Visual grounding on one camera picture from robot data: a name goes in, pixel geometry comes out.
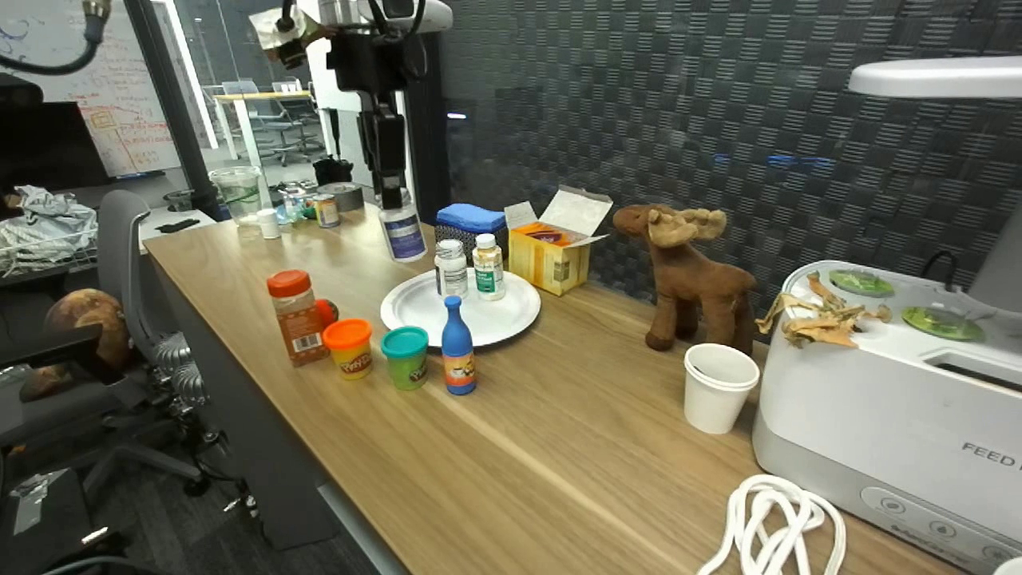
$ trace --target orange cup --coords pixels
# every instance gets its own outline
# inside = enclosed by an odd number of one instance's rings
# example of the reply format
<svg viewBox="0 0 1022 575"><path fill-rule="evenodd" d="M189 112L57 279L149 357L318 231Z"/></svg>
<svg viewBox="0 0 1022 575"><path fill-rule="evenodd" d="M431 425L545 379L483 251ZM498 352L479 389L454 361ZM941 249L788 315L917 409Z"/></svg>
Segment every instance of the orange cup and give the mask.
<svg viewBox="0 0 1022 575"><path fill-rule="evenodd" d="M330 324L323 328L330 357L345 379L364 379L371 374L375 367L371 336L375 336L371 324L358 315Z"/></svg>

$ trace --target small figurine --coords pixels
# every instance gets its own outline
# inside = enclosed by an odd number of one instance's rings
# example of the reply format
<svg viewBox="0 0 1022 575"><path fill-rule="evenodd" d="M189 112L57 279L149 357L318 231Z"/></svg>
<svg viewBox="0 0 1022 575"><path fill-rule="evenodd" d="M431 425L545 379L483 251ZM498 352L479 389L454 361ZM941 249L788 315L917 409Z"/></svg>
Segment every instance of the small figurine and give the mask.
<svg viewBox="0 0 1022 575"><path fill-rule="evenodd" d="M676 336L695 339L703 331L706 343L752 352L752 286L756 279L689 245L723 236L725 227L728 214L706 209L626 205L613 210L613 231L643 241L652 255L655 315L645 331L649 349L668 352Z"/></svg>

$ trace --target cardboard box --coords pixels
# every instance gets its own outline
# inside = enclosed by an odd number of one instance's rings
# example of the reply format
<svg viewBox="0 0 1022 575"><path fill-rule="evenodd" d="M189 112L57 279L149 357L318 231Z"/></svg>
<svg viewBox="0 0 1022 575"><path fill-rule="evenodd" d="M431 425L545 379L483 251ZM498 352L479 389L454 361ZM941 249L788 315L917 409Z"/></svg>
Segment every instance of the cardboard box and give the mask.
<svg viewBox="0 0 1022 575"><path fill-rule="evenodd" d="M585 187L559 187L537 216L529 201L507 205L507 270L526 279L541 291L565 293L588 281L592 245L613 198Z"/></svg>

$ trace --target brown teddy bear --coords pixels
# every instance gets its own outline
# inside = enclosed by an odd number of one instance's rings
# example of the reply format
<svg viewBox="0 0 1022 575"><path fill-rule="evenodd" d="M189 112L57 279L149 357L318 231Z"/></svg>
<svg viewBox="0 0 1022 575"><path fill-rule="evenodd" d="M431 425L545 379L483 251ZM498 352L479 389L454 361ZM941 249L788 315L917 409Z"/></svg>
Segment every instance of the brown teddy bear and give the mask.
<svg viewBox="0 0 1022 575"><path fill-rule="evenodd" d="M752 352L752 286L756 279L689 245L723 236L728 231L725 210L626 205L613 210L613 231L643 241L652 255L655 315L645 331L649 349L668 352L676 336L695 339L703 331L706 343Z"/></svg>
<svg viewBox="0 0 1022 575"><path fill-rule="evenodd" d="M101 336L95 343L95 357L105 361L112 374L124 374L133 365L131 336L124 327L122 303L95 286L80 286L65 293L48 313L46 313L46 331L72 331L83 327L98 327ZM33 402L37 395L52 395L57 389L75 385L80 376L86 376L75 365L42 365L33 372L33 379L24 383L19 395L24 402Z"/></svg>

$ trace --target tray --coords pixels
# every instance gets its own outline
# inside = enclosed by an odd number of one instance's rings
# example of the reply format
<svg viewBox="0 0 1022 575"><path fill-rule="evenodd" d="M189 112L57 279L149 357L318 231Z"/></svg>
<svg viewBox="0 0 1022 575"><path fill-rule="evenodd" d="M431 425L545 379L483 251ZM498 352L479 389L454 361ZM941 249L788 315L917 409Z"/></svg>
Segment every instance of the tray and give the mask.
<svg viewBox="0 0 1022 575"><path fill-rule="evenodd" d="M471 324L477 349L515 339L516 331L535 327L537 315L541 315L537 286L512 270L506 270L501 301L483 301L472 293L462 301L462 319ZM386 328L421 327L429 331L429 346L440 349L448 306L437 293L436 270L425 270L409 279L406 285L396 285L381 303L381 319Z"/></svg>

